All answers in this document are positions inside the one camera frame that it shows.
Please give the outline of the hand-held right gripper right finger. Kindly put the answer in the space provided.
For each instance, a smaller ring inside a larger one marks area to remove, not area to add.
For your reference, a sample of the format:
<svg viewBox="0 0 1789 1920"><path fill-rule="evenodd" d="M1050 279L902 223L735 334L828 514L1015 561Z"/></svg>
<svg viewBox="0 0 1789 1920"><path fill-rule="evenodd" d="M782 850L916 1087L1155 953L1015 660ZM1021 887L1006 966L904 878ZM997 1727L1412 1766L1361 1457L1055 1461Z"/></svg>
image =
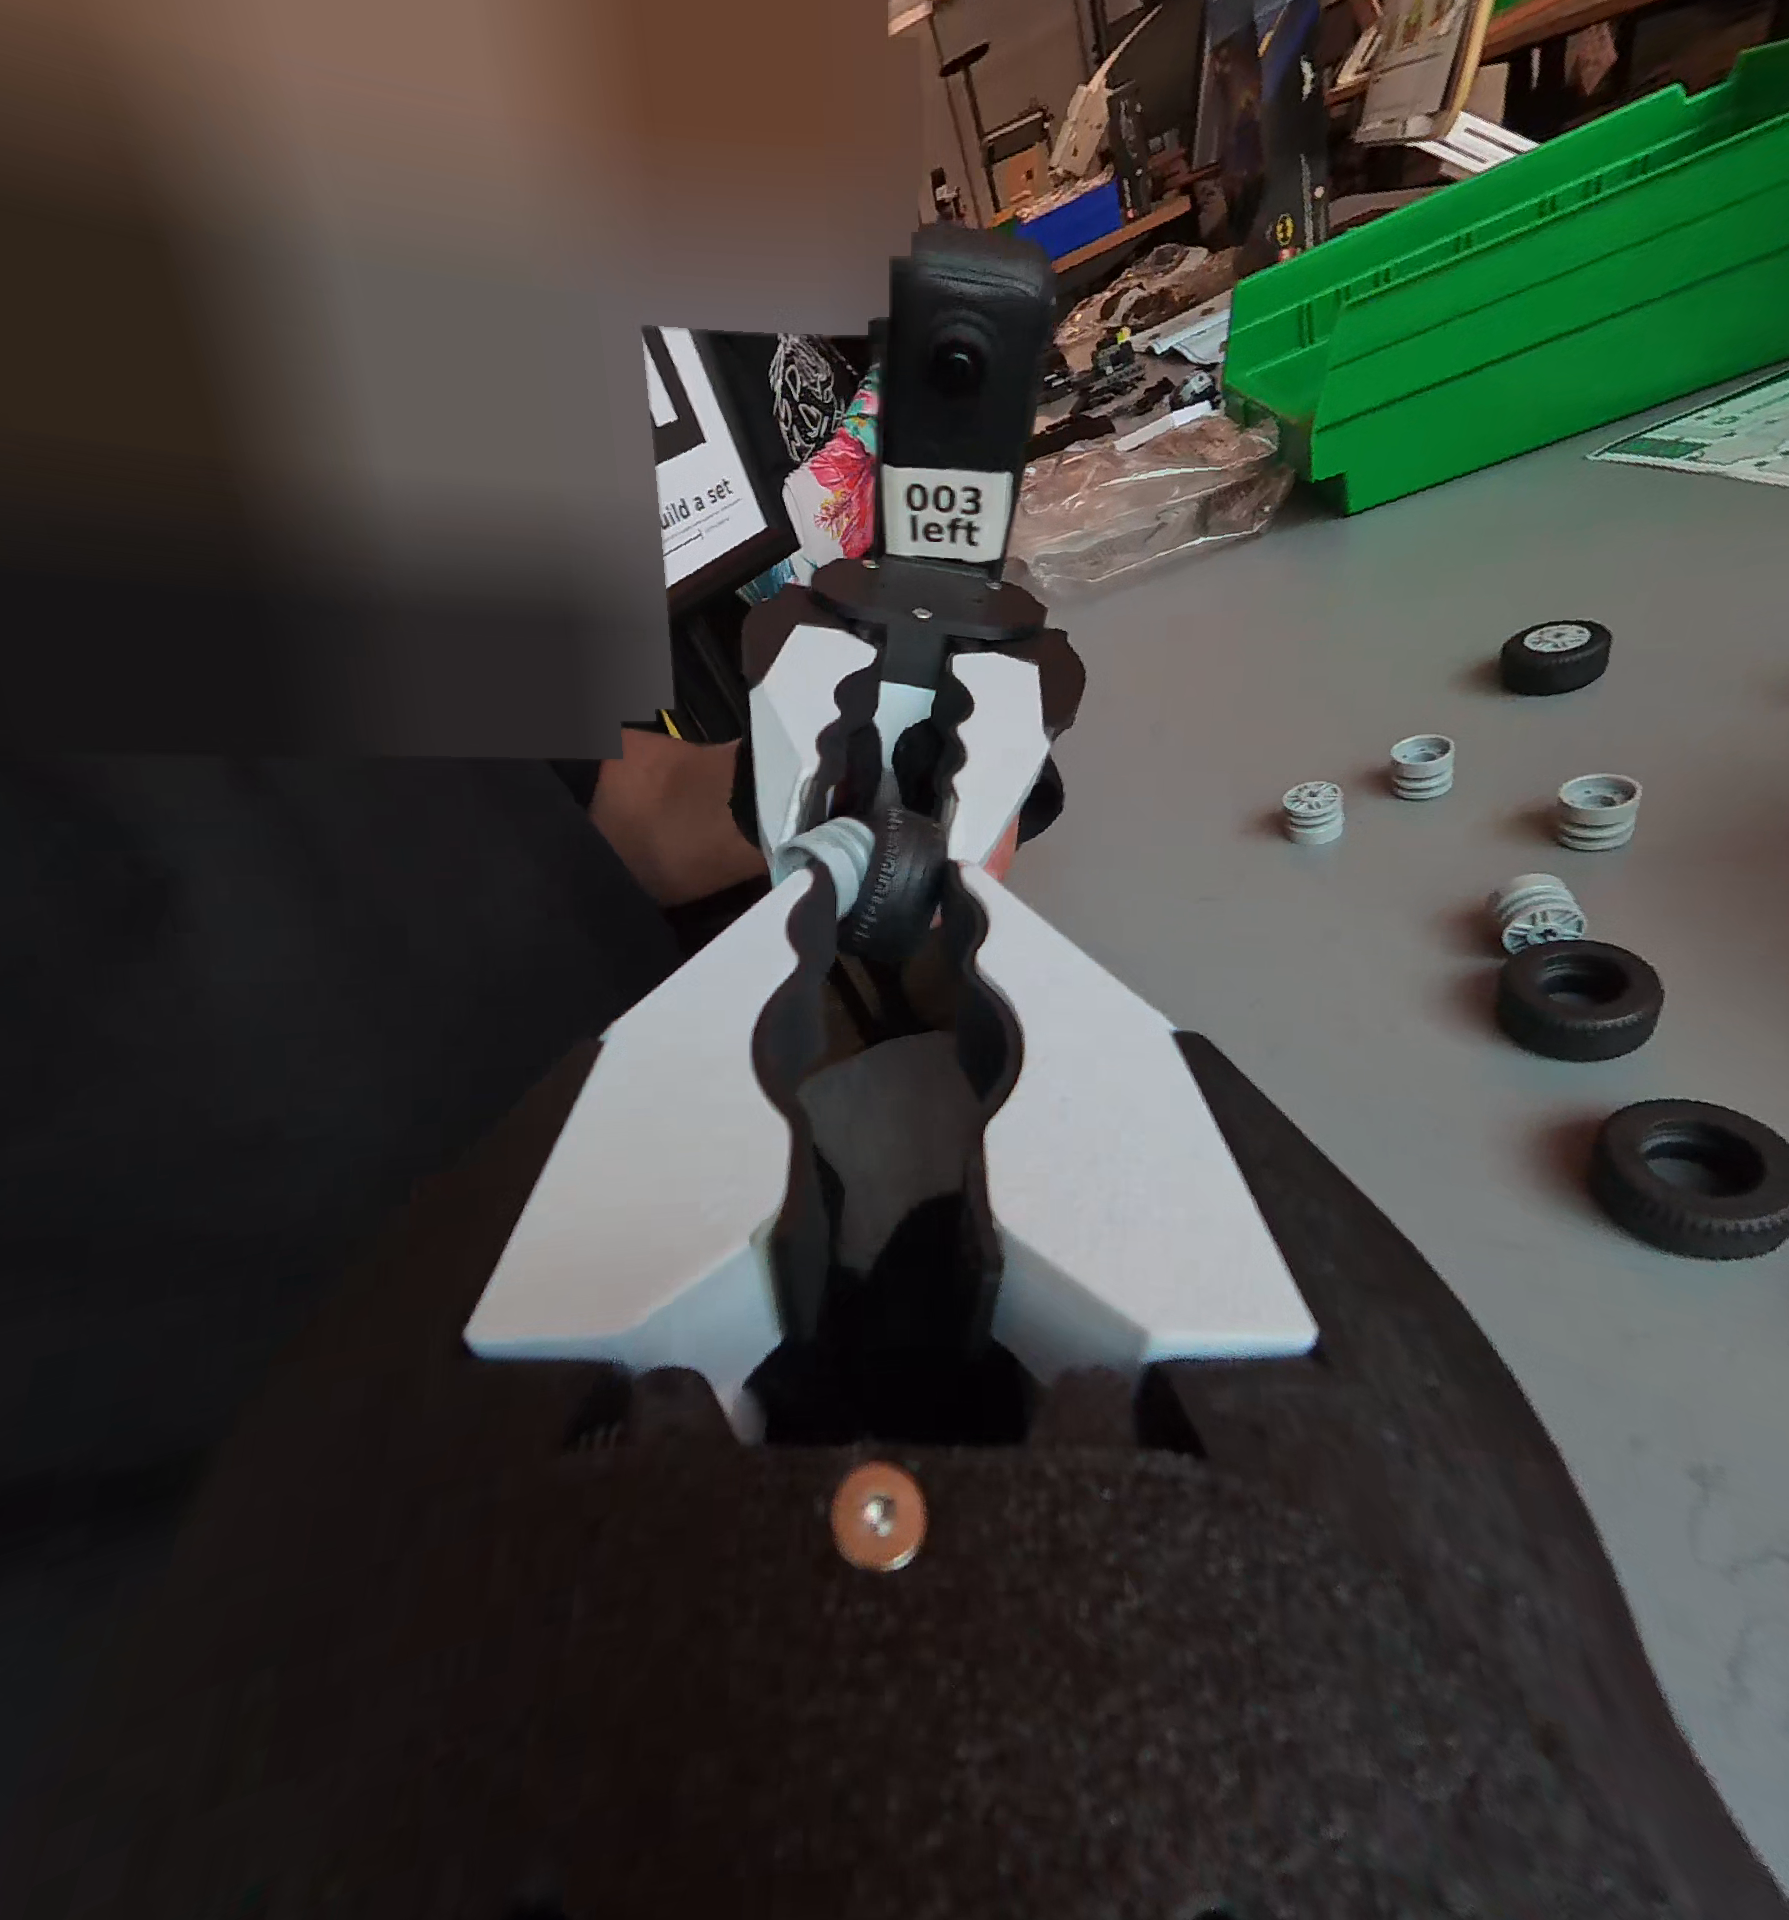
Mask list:
<svg viewBox="0 0 1789 1920"><path fill-rule="evenodd" d="M1029 1373L1308 1353L1312 1312L1171 1023L986 872L960 878L980 976L1022 1033L981 1133L1001 1348Z"/></svg>

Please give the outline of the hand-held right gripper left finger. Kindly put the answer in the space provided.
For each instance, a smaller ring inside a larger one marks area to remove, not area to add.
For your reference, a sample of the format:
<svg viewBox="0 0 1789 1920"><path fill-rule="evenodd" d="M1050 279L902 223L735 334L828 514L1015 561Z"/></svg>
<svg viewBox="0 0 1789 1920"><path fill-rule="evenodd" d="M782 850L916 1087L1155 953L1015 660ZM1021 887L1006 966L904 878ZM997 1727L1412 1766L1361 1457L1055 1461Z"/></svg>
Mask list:
<svg viewBox="0 0 1789 1920"><path fill-rule="evenodd" d="M465 1323L475 1355L691 1371L751 1435L742 1393L782 1339L761 1236L789 1141L754 1033L801 905L831 910L831 881L785 881L601 1035Z"/></svg>

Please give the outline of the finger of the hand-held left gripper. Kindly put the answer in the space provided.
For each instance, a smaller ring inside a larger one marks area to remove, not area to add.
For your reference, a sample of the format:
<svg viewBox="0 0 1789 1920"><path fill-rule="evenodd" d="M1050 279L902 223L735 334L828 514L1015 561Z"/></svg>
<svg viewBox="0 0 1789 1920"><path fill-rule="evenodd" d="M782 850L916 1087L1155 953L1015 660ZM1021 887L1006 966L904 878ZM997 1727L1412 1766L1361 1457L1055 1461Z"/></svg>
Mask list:
<svg viewBox="0 0 1789 1920"><path fill-rule="evenodd" d="M955 868L983 868L1017 826L1050 756L1042 679L1001 651L953 654L934 694L934 816Z"/></svg>
<svg viewBox="0 0 1789 1920"><path fill-rule="evenodd" d="M757 828L770 878L785 846L835 819L870 820L884 784L883 651L832 626L791 626L751 691Z"/></svg>

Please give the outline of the black rubber lego tyre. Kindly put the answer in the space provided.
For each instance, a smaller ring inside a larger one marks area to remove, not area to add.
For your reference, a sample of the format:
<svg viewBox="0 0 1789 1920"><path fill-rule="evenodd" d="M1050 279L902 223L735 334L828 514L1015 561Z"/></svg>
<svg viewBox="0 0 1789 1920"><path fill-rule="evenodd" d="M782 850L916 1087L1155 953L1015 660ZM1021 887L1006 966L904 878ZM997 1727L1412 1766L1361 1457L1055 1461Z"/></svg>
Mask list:
<svg viewBox="0 0 1789 1920"><path fill-rule="evenodd" d="M1508 956L1496 974L1494 1021L1507 1041L1559 1063L1608 1063L1645 1046L1665 1008L1656 968L1597 941L1560 941Z"/></svg>
<svg viewBox="0 0 1789 1920"><path fill-rule="evenodd" d="M868 872L838 921L838 953L883 966L904 964L929 937L950 866L946 828L904 806L883 808Z"/></svg>
<svg viewBox="0 0 1789 1920"><path fill-rule="evenodd" d="M1712 1103L1656 1098L1601 1122L1588 1165L1601 1213L1695 1262L1749 1262L1789 1240L1789 1140Z"/></svg>

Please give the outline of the pile of black lego pieces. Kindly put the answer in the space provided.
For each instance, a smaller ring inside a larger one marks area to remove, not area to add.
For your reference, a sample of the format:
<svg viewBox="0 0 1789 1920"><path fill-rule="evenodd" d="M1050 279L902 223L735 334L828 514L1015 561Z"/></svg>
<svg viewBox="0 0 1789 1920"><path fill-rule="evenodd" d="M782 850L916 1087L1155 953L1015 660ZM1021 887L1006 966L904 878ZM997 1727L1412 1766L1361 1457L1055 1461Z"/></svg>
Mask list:
<svg viewBox="0 0 1789 1920"><path fill-rule="evenodd" d="M1226 339L1210 329L1168 351L1140 349L1134 339L1103 339L1082 370L1052 349L1029 459L1074 446L1119 441L1174 413L1216 410L1225 357Z"/></svg>

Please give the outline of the lego wheel with tyre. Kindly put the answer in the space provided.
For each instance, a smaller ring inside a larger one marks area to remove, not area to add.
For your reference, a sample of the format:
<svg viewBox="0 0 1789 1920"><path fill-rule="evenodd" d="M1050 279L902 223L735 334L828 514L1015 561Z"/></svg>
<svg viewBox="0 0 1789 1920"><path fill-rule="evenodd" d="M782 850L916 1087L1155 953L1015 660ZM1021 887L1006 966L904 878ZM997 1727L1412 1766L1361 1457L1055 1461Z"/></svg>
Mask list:
<svg viewBox="0 0 1789 1920"><path fill-rule="evenodd" d="M1585 618L1544 621L1502 643L1500 685L1519 696L1560 696L1599 682L1609 656L1612 632L1605 625Z"/></svg>

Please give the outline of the person's left hand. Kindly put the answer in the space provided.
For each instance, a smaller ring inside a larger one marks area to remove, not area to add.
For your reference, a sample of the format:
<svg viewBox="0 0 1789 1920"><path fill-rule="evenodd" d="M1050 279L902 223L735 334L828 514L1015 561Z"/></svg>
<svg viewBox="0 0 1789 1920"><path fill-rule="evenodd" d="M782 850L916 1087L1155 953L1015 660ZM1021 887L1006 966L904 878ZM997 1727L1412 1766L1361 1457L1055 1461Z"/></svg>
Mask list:
<svg viewBox="0 0 1789 1920"><path fill-rule="evenodd" d="M597 766L594 826L661 908L764 881L762 853L734 816L738 747L629 727Z"/></svg>

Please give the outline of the clear plastic bag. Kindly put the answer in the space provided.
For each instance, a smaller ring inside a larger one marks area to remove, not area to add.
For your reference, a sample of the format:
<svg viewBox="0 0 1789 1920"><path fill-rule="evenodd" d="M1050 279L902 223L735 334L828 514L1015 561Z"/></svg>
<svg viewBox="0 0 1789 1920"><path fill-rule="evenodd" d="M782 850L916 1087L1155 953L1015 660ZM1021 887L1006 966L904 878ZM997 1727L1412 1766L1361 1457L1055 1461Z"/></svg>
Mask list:
<svg viewBox="0 0 1789 1920"><path fill-rule="evenodd" d="M1207 407L1032 458L1008 573L1050 602L1261 533L1294 486L1272 423Z"/></svg>
<svg viewBox="0 0 1789 1920"><path fill-rule="evenodd" d="M1141 337L1210 302L1232 295L1239 252L1165 244L1124 268L1057 324L1054 349L1074 367L1092 363L1101 339Z"/></svg>

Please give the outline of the person's torso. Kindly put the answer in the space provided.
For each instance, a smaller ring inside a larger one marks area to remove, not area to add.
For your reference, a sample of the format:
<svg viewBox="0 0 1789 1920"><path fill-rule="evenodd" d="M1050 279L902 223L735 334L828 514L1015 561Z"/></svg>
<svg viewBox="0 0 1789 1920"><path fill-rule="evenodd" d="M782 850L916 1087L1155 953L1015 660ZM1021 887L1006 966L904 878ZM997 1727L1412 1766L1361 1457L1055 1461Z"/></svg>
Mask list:
<svg viewBox="0 0 1789 1920"><path fill-rule="evenodd" d="M206 1451L677 966L591 765L0 758L0 1500Z"/></svg>

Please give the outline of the dark printed box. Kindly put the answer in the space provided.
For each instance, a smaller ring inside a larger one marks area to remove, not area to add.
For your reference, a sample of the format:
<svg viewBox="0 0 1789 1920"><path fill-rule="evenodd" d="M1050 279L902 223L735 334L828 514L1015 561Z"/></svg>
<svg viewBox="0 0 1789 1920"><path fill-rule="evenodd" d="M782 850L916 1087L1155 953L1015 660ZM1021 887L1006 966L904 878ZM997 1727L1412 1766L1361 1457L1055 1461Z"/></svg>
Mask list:
<svg viewBox="0 0 1789 1920"><path fill-rule="evenodd" d="M1193 167L1225 196L1239 276L1329 236L1329 115L1319 3L1207 3Z"/></svg>

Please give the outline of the green plastic bin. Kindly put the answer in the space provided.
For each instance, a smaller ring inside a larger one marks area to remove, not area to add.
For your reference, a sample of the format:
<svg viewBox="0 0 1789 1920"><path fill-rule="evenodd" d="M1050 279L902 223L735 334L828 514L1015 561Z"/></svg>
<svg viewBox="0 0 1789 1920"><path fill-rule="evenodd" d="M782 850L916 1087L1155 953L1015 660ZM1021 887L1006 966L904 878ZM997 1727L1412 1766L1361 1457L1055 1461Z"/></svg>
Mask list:
<svg viewBox="0 0 1789 1920"><path fill-rule="evenodd" d="M1327 349L1307 478L1361 514L1789 359L1789 212L1581 212L1389 279Z"/></svg>
<svg viewBox="0 0 1789 1920"><path fill-rule="evenodd" d="M1789 271L1789 40L1242 281L1223 385L1308 426L1734 271Z"/></svg>

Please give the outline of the instruction booklet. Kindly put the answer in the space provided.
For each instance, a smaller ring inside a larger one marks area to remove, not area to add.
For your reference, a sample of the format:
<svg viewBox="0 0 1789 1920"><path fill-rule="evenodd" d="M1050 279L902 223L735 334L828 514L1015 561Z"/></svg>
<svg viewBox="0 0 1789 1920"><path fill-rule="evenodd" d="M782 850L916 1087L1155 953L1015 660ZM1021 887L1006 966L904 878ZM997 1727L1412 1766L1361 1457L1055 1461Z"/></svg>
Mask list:
<svg viewBox="0 0 1789 1920"><path fill-rule="evenodd" d="M1454 133L1492 14L1492 3L1383 3L1356 145L1425 149Z"/></svg>

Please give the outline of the green white instruction sheet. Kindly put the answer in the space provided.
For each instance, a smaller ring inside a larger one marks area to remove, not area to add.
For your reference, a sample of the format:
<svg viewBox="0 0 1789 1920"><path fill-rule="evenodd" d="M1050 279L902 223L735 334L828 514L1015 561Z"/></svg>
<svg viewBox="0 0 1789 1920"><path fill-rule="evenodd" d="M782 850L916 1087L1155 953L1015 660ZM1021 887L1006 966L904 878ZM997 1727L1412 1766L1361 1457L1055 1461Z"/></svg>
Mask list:
<svg viewBox="0 0 1789 1920"><path fill-rule="evenodd" d="M1789 492L1789 370L1603 446L1594 461Z"/></svg>

